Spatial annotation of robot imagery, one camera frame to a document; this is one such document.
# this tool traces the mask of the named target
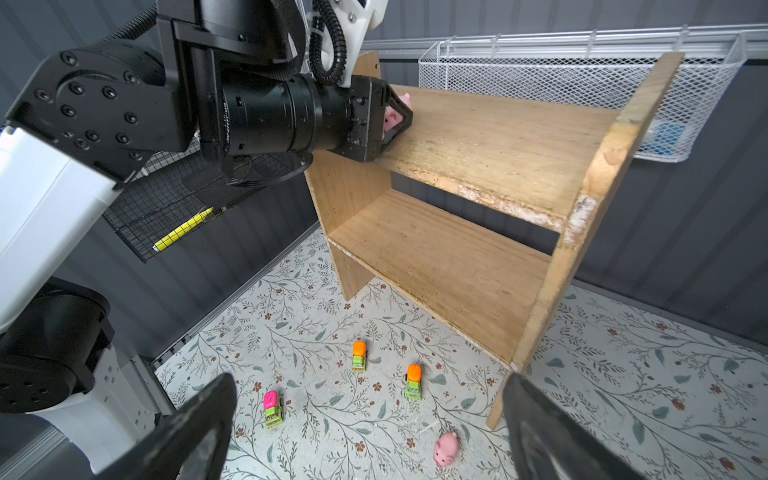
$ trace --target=wire basket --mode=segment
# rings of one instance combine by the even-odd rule
[[[664,49],[633,43],[631,35],[625,35],[622,42],[614,38],[615,45],[599,50],[596,34],[437,41],[419,59],[419,87],[621,109]],[[671,38],[667,51],[685,51],[684,29]],[[635,156],[669,163],[688,158],[745,60],[742,34],[725,55],[688,55]]]
[[[194,190],[190,190],[184,184],[184,180],[190,175],[200,173],[201,170],[210,166],[200,154],[195,153],[200,150],[199,143],[196,145],[195,142],[193,140],[190,149],[187,150],[187,152],[192,151],[192,154],[186,157],[170,152],[155,154],[154,164],[147,163],[145,167],[151,171],[128,184],[123,193],[104,212],[103,217],[112,230],[144,262],[159,253],[153,248],[157,241],[192,217],[212,207],[204,202],[200,192],[220,182],[222,179],[220,175]],[[289,174],[293,170],[294,163],[295,154],[291,153],[253,155],[250,162],[236,168],[235,173],[236,177],[247,176],[251,180],[263,180]],[[214,206],[214,211],[210,215],[196,222],[177,242],[184,241],[200,225],[225,214],[228,207],[262,189],[262,187],[239,189],[242,195],[227,203],[226,206]]]

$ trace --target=black wire basket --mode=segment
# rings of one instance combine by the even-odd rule
[[[112,230],[143,262],[164,251],[165,246],[158,248],[160,242],[176,229],[186,227],[177,240],[166,242],[168,247],[184,241],[203,223],[225,214],[228,208],[264,188],[227,185],[228,179],[218,171],[218,166],[202,158],[196,142],[197,139],[183,153],[155,154],[104,212]],[[291,153],[240,157],[235,177],[280,177],[295,172],[298,163],[299,158]]]

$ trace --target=toy truck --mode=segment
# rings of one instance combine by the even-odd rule
[[[352,370],[355,372],[366,371],[366,343],[355,342],[352,347]]]
[[[280,399],[277,392],[271,390],[264,396],[264,415],[266,416],[266,427],[271,429],[283,423],[283,409],[280,406]]]
[[[422,399],[422,367],[409,365],[406,373],[406,398],[413,400]]]

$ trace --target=yellow pencil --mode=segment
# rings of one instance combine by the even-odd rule
[[[154,251],[159,252],[161,250],[164,250],[166,247],[169,247],[173,242],[176,240],[179,240],[181,237],[184,236],[188,231],[195,228],[199,223],[205,219],[205,217],[208,216],[212,211],[214,211],[214,208],[211,207],[208,210],[205,210],[204,212],[200,212],[194,217],[190,218],[186,222],[182,223],[176,230],[170,232],[168,235],[160,239],[155,243],[155,245],[152,246]]]

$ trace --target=metal rail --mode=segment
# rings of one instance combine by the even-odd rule
[[[421,58],[436,42],[451,57],[470,58],[657,58],[669,51],[688,57],[724,58],[744,33],[748,59],[768,58],[768,24],[679,28],[637,28],[525,35],[366,40],[364,51],[377,50],[382,60]]]

